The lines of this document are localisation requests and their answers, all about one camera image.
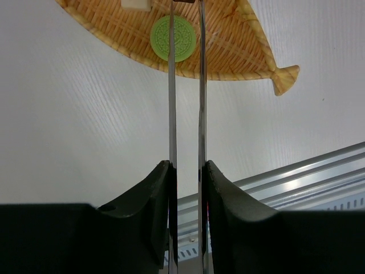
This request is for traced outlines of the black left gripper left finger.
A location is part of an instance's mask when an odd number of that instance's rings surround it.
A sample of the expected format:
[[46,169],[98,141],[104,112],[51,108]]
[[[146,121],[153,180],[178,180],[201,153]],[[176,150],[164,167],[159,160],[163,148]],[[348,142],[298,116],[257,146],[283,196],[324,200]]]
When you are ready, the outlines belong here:
[[168,242],[172,164],[114,200],[1,205],[2,273],[158,273]]

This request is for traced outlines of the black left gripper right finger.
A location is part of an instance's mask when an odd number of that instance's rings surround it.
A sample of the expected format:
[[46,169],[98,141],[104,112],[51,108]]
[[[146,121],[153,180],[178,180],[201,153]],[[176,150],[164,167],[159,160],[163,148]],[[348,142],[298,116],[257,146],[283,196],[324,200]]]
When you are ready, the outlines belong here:
[[278,211],[204,167],[215,273],[363,273],[363,211]]

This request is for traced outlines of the steel serving tongs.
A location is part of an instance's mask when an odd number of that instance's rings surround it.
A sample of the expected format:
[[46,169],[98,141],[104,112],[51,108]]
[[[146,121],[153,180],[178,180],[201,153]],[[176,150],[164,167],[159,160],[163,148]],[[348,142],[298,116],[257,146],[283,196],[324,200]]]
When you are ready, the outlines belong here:
[[[209,273],[208,202],[205,197],[204,166],[206,163],[207,133],[207,61],[205,2],[198,2],[200,23],[200,84],[198,116],[198,259],[199,273]],[[168,272],[177,273],[177,123],[176,123],[176,74],[175,74],[175,26],[173,1],[169,14],[168,55],[168,107],[169,107],[169,161],[171,183],[169,184],[169,263]]]

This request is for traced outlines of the green macaron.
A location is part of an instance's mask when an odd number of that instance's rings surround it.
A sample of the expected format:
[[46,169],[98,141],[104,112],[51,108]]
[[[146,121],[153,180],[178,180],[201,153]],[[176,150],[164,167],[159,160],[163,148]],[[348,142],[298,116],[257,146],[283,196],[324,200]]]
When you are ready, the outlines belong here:
[[[160,18],[153,24],[150,44],[155,54],[167,61],[169,55],[169,16]],[[175,62],[188,59],[196,47],[196,33],[193,26],[183,17],[174,16]]]

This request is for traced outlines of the white snack piece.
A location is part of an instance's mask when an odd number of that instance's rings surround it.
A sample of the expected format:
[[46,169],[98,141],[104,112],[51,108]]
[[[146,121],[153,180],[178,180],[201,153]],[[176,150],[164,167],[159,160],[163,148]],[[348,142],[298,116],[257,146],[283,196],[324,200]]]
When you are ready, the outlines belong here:
[[121,7],[131,11],[150,11],[152,8],[151,0],[121,0]]

